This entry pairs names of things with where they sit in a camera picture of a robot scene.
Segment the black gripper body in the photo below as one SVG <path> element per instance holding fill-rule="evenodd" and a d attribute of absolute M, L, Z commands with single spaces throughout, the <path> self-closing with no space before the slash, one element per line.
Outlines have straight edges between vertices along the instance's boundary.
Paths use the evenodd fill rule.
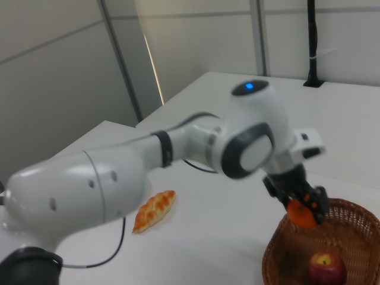
<path fill-rule="evenodd" d="M 306 170 L 303 164 L 297 165 L 293 170 L 282 174 L 268 174 L 272 184 L 277 189 L 282 189 L 289 197 L 302 196 L 309 186 L 306 181 Z"/>

